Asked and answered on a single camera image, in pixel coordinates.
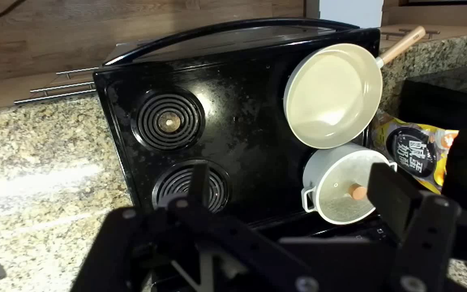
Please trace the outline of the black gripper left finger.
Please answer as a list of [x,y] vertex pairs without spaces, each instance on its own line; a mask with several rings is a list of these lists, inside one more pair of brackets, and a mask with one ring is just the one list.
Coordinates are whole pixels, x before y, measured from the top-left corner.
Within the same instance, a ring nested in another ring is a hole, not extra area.
[[210,197],[210,168],[207,165],[197,165],[194,168],[189,199],[203,207],[208,205]]

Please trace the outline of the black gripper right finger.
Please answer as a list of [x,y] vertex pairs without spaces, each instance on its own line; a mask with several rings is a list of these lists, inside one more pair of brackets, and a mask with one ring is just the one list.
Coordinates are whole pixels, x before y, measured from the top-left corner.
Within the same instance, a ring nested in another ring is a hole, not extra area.
[[404,239],[414,213],[422,203],[417,181],[403,169],[375,163],[369,181],[369,199],[392,233],[398,239]]

